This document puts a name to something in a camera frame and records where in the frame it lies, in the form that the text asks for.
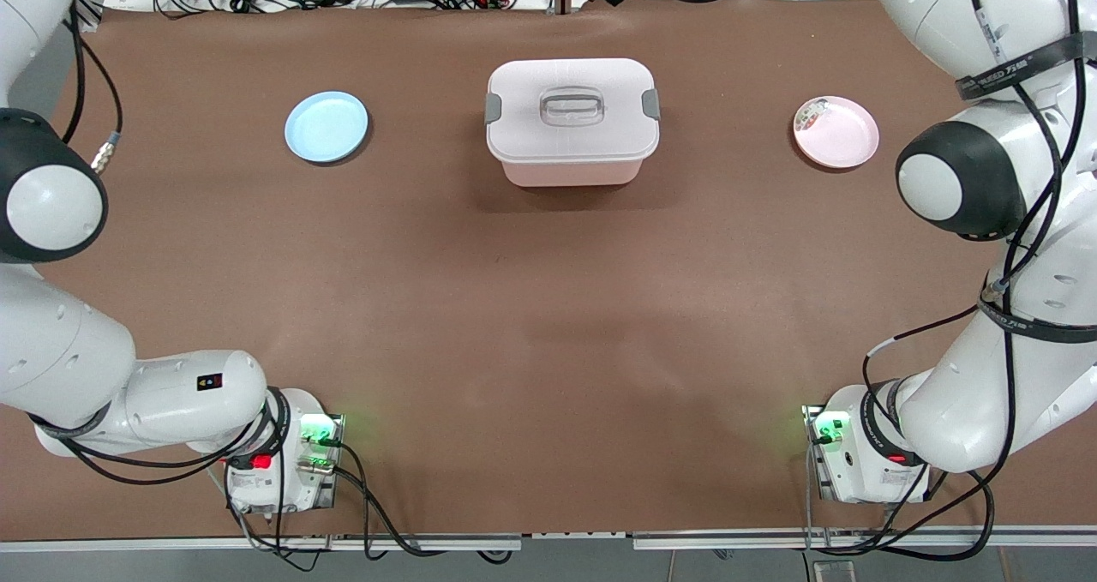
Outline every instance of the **metal cable connector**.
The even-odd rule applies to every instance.
[[[111,158],[114,157],[114,151],[116,151],[121,138],[122,136],[117,132],[111,133],[111,136],[106,139],[106,144],[103,144],[99,148],[99,151],[95,152],[95,157],[91,160],[91,169],[95,172],[95,175],[102,175],[103,171],[106,171],[106,164],[111,163]]]

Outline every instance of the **pink round plate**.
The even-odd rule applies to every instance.
[[[880,146],[880,128],[871,114],[836,95],[804,102],[792,122],[792,136],[808,158],[830,168],[866,163]]]

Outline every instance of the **light blue round plate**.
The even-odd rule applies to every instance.
[[[349,156],[365,138],[370,116],[358,98],[321,91],[305,98],[285,121],[285,144],[298,157],[329,163]]]

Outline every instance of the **brown tabletop surface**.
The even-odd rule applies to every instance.
[[[971,305],[994,253],[895,191],[898,151],[962,106],[874,1],[111,12],[88,39],[125,102],[110,221],[43,274],[145,358],[246,349],[271,384],[346,413],[407,532],[802,526],[801,403],[856,383],[878,341]],[[488,76],[599,56],[655,75],[658,151],[627,186],[512,186],[485,145]],[[114,121],[92,68],[89,83],[83,156]],[[371,133],[352,160],[310,166],[283,123],[329,89],[366,104]],[[819,94],[874,114],[870,163],[826,172],[795,152],[792,114]],[[873,376],[932,366],[957,331],[889,349]],[[1015,456],[998,522],[1097,523],[1077,505],[1097,501],[1094,437],[1097,413]],[[0,458],[0,539],[238,534],[207,478],[112,483],[46,454],[7,407]],[[880,521],[817,507],[817,524]],[[286,532],[360,528],[340,490]]]

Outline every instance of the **lid handle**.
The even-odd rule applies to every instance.
[[[592,87],[556,87],[541,95],[541,121],[557,128],[580,128],[606,118],[601,91]]]

